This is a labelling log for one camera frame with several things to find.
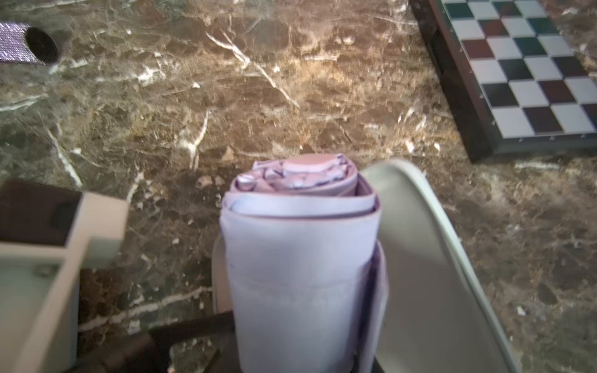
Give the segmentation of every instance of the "marble floor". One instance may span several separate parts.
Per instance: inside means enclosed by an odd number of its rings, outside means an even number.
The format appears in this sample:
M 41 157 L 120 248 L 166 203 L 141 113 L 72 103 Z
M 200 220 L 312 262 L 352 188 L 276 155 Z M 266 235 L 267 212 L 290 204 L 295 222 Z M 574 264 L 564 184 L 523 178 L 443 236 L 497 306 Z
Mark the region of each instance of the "marble floor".
M 544 0 L 597 76 L 597 4 Z M 405 0 L 4 1 L 55 66 L 0 66 L 0 182 L 131 201 L 81 275 L 79 352 L 208 315 L 220 199 L 256 159 L 342 152 L 421 168 L 523 372 L 597 371 L 597 158 L 472 165 Z M 202 371 L 214 347 L 173 350 Z

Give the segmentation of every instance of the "checkered board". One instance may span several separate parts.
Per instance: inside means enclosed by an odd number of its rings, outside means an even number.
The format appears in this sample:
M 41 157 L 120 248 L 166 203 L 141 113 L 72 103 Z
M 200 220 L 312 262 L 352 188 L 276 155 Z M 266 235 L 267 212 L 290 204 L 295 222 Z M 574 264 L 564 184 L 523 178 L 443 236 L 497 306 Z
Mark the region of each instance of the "checkered board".
M 438 1 L 503 139 L 597 135 L 597 86 L 536 0 Z

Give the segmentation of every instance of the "lavender fabric roll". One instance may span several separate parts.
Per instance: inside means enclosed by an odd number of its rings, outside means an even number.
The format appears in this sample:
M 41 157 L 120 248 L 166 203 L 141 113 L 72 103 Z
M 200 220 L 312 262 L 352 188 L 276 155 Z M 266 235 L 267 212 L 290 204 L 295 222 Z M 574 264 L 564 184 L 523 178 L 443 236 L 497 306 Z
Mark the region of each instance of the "lavender fabric roll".
M 352 369 L 380 214 L 343 155 L 256 162 L 234 179 L 220 226 L 244 373 Z

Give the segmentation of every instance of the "beige plastic part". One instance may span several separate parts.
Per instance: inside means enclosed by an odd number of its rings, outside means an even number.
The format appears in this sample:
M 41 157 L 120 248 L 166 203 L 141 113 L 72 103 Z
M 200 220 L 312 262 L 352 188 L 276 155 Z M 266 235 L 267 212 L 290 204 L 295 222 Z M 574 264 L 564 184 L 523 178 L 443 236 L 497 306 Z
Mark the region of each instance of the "beige plastic part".
M 425 176 L 403 160 L 363 172 L 383 213 L 390 298 L 377 360 L 385 373 L 514 373 L 506 336 Z
M 0 354 L 3 369 L 13 373 L 55 373 L 68 368 L 70 346 L 65 347 L 65 343 L 61 346 L 57 337 L 68 330 L 67 324 L 73 320 L 69 305 L 79 270 L 82 266 L 105 266 L 118 252 L 124 238 L 128 207 L 126 201 L 86 192 L 79 202 L 64 248 L 0 243 L 0 263 L 4 268 L 18 271 L 40 264 L 57 264 L 59 268 L 53 279 L 44 285 L 46 289 L 41 287 L 40 294 L 31 293 L 34 297 L 42 297 L 43 301 L 32 304 L 38 311 L 29 315 L 28 332 L 24 333 L 22 344 L 12 341 L 16 353 L 12 356 Z M 23 279 L 14 286 L 35 287 L 28 281 L 35 280 Z M 0 335 L 1 346 L 9 346 L 10 342 Z

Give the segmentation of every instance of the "folded cloth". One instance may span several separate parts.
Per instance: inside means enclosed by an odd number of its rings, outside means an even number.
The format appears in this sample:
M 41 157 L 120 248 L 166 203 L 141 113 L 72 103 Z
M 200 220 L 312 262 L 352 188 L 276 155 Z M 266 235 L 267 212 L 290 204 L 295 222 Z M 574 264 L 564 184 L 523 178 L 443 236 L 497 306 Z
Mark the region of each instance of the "folded cloth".
M 233 180 L 220 227 L 244 373 L 350 372 L 380 214 L 343 155 L 256 162 Z

